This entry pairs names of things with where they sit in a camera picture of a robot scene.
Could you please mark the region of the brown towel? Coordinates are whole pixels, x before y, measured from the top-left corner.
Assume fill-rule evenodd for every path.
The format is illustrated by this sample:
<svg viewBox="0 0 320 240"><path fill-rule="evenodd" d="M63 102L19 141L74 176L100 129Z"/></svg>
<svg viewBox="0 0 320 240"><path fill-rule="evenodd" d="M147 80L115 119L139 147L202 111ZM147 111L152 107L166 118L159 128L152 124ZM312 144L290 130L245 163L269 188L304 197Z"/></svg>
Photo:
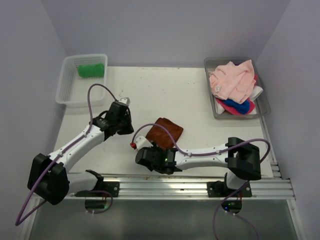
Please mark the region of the brown towel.
<svg viewBox="0 0 320 240"><path fill-rule="evenodd" d="M171 134L175 142L178 141L184 131L181 126L164 117L158 118L155 124L164 127ZM169 134L159 126L153 125L149 132L146 134L146 139L150 142L154 142L163 150L171 149L174 147L174 143L171 140Z"/></svg>

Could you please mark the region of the green towel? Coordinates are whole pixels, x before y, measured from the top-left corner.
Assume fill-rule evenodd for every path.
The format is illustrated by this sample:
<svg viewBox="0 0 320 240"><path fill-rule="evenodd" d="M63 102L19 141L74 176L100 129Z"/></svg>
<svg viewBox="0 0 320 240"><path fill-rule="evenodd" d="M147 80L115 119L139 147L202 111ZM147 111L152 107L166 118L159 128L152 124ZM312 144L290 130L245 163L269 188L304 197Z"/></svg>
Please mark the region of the green towel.
<svg viewBox="0 0 320 240"><path fill-rule="evenodd" d="M81 78L102 78L105 75L105 66L102 63L82 64L77 67Z"/></svg>

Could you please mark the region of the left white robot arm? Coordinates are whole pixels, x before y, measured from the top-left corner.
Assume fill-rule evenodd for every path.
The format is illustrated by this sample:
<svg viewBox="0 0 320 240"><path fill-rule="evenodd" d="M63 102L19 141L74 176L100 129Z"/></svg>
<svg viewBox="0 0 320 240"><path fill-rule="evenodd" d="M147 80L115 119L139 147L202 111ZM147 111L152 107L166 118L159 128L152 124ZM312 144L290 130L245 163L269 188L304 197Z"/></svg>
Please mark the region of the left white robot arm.
<svg viewBox="0 0 320 240"><path fill-rule="evenodd" d="M90 150L115 134L133 133L129 98L115 100L109 110L93 118L76 138L60 149L32 161L27 187L52 205L60 203L68 194L89 192L105 195L104 178L93 170L70 173L71 168Z"/></svg>

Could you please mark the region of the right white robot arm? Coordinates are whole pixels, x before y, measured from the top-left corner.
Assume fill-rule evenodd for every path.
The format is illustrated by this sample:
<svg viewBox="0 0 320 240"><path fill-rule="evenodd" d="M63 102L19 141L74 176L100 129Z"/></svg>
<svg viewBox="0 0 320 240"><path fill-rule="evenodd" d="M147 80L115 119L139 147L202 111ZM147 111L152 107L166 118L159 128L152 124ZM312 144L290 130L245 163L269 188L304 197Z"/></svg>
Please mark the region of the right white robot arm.
<svg viewBox="0 0 320 240"><path fill-rule="evenodd" d="M136 164L164 175L193 168L226 168L222 181L207 183L209 197L235 196L245 182L262 178L260 149L237 137L230 137L227 143L212 148L179 150L176 147L162 149L139 135L131 147L137 150Z"/></svg>

